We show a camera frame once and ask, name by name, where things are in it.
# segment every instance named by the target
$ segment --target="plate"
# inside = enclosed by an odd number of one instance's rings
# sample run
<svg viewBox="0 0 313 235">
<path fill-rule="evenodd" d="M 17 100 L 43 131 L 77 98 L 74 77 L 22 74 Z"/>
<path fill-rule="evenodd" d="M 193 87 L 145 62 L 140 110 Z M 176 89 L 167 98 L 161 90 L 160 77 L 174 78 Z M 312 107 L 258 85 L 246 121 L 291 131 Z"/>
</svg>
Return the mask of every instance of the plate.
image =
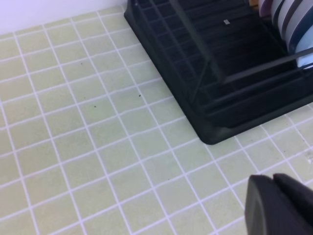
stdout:
<svg viewBox="0 0 313 235">
<path fill-rule="evenodd" d="M 313 26 L 303 35 L 300 42 L 298 43 L 295 52 L 300 52 L 313 47 Z M 305 55 L 297 59 L 298 67 L 302 67 L 308 64 L 313 63 L 313 54 Z"/>
<path fill-rule="evenodd" d="M 313 1 L 302 0 L 291 17 L 286 29 L 286 44 L 290 54 L 294 54 L 302 37 L 313 25 Z"/>
<path fill-rule="evenodd" d="M 302 0 L 285 0 L 281 6 L 278 16 L 278 29 L 283 40 L 286 36 L 288 23 L 301 2 Z"/>
<path fill-rule="evenodd" d="M 273 0 L 259 0 L 260 17 L 270 16 Z"/>
<path fill-rule="evenodd" d="M 272 7 L 270 9 L 270 14 L 272 16 L 272 23 L 274 27 L 278 27 L 278 15 L 280 12 L 280 9 L 282 8 L 282 5 L 284 3 L 284 0 L 273 0 Z"/>
</svg>

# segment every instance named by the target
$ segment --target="wall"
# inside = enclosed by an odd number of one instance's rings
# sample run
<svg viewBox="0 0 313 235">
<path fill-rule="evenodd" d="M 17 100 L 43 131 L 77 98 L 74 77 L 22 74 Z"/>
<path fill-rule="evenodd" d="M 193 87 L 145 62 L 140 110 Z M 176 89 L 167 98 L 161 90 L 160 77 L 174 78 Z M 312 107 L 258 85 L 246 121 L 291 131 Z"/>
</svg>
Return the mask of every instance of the wall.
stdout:
<svg viewBox="0 0 313 235">
<path fill-rule="evenodd" d="M 111 7 L 126 0 L 2 0 L 0 35 Z"/>
</svg>

